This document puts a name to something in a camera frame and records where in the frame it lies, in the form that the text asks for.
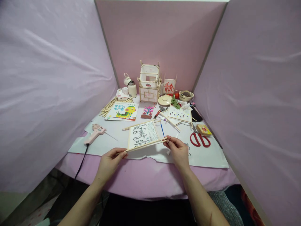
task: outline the pink glue gun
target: pink glue gun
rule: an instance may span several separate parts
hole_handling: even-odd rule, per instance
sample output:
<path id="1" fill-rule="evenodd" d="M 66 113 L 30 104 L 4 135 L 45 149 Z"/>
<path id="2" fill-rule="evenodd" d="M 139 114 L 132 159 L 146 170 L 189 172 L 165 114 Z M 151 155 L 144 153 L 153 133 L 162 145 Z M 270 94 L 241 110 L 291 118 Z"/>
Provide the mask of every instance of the pink glue gun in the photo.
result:
<path id="1" fill-rule="evenodd" d="M 98 124 L 93 124 L 92 128 L 94 130 L 94 132 L 91 134 L 91 136 L 84 142 L 85 145 L 89 144 L 91 145 L 92 142 L 99 136 L 99 135 L 103 135 L 107 129 L 101 127 Z"/>

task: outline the red scissors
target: red scissors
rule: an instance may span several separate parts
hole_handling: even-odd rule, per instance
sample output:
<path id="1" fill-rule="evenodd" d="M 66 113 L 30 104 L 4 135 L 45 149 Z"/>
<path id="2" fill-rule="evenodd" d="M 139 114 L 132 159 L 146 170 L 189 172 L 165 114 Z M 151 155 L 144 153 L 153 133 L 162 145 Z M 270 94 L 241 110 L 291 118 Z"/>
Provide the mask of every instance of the red scissors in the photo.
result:
<path id="1" fill-rule="evenodd" d="M 190 142 L 191 142 L 194 146 L 200 147 L 201 144 L 200 144 L 200 142 L 198 141 L 198 137 L 197 137 L 197 135 L 196 135 L 196 134 L 198 134 L 198 136 L 199 136 L 200 139 L 201 139 L 201 142 L 202 142 L 203 146 L 204 146 L 205 148 L 210 147 L 210 145 L 211 145 L 210 140 L 208 140 L 207 137 L 204 137 L 204 138 L 208 141 L 208 144 L 205 144 L 205 143 L 204 143 L 204 140 L 203 140 L 203 138 L 202 138 L 202 136 L 201 136 L 201 134 L 199 134 L 199 132 L 197 131 L 197 129 L 195 128 L 195 126 L 194 126 L 193 124 L 192 124 L 192 126 L 193 126 L 193 131 L 194 131 L 194 132 L 190 135 Z M 194 136 L 194 138 L 195 138 L 197 144 L 193 143 L 193 141 L 192 141 L 192 139 L 191 139 L 192 135 Z"/>

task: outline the blue pen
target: blue pen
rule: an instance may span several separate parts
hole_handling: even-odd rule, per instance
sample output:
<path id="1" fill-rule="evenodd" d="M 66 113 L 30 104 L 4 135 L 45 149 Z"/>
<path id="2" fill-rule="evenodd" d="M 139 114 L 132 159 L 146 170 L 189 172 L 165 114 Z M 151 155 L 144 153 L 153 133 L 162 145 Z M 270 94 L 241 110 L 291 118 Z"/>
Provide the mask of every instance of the blue pen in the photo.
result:
<path id="1" fill-rule="evenodd" d="M 163 137 L 165 137 L 165 136 L 164 136 L 163 127 L 162 127 L 161 122 L 160 122 L 160 125 L 161 125 L 161 129 L 162 129 Z"/>

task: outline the pink glue gun handle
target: pink glue gun handle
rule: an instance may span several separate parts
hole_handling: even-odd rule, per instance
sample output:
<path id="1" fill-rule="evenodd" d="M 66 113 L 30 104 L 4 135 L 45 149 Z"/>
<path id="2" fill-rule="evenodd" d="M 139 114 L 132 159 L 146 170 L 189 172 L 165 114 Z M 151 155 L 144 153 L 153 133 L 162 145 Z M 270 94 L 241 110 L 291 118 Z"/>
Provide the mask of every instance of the pink glue gun handle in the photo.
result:
<path id="1" fill-rule="evenodd" d="M 84 142 L 84 144 L 92 144 L 92 142 L 98 137 L 99 135 L 103 135 L 105 133 L 106 129 L 105 128 L 99 128 L 95 130 L 91 136 Z"/>

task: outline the pink table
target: pink table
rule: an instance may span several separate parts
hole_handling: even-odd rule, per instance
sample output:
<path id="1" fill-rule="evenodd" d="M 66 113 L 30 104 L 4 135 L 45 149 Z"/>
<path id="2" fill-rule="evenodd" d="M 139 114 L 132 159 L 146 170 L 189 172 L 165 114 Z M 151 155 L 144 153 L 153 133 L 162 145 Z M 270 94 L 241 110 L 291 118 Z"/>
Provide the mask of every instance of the pink table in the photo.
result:
<path id="1" fill-rule="evenodd" d="M 68 153 L 56 168 L 74 178 L 82 158 L 83 154 Z M 96 175 L 100 158 L 100 156 L 87 155 L 77 180 L 91 184 Z M 227 186 L 239 184 L 232 169 L 195 166 L 191 166 L 191 169 L 207 191 L 218 191 Z M 187 198 L 175 165 L 158 163 L 151 158 L 123 159 L 105 189 L 111 193 L 134 199 Z"/>

